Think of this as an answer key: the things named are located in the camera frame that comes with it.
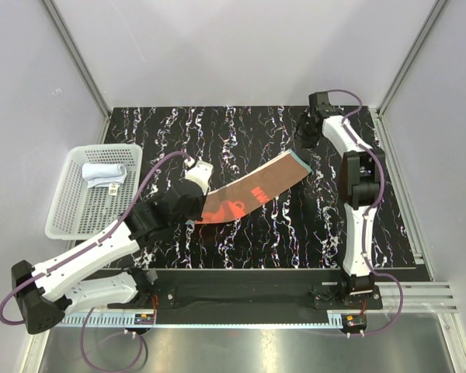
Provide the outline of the brown towel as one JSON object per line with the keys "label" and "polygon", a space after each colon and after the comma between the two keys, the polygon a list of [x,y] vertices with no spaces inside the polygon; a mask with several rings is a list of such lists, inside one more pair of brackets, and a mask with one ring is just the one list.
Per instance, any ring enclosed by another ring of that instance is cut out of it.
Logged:
{"label": "brown towel", "polygon": [[293,150],[280,153],[249,174],[208,191],[198,225],[222,224],[243,218],[280,196],[311,173]]}

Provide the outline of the white terry towel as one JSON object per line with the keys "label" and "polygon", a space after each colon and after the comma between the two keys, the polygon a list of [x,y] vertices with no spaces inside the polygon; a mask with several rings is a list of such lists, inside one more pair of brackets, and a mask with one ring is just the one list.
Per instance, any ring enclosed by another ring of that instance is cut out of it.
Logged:
{"label": "white terry towel", "polygon": [[82,178],[87,188],[107,188],[110,196],[116,196],[127,177],[124,164],[85,163]]}

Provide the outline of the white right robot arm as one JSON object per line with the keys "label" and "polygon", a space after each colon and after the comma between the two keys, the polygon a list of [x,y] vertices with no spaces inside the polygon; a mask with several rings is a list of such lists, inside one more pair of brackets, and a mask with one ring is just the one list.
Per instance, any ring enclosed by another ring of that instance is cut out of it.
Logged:
{"label": "white right robot arm", "polygon": [[374,217],[384,194],[385,154],[374,149],[356,133],[350,117],[362,109],[347,113],[330,103],[329,95],[345,89],[314,92],[308,97],[308,108],[301,114],[294,138],[305,149],[314,149],[322,138],[328,140],[341,157],[338,192],[346,212],[346,252],[336,292],[326,301],[338,301],[354,308],[374,293],[375,276],[368,251],[372,246]]}

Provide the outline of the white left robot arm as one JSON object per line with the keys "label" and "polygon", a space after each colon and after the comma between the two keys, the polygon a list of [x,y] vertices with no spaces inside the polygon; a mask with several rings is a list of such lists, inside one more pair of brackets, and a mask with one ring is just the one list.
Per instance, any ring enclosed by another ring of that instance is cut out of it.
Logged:
{"label": "white left robot arm", "polygon": [[93,238],[76,246],[71,254],[32,265],[22,260],[12,266],[12,295],[29,334],[57,325],[74,302],[67,291],[100,268],[122,256],[162,241],[176,225],[201,219],[209,182],[189,177],[162,195],[132,202],[120,219]]}

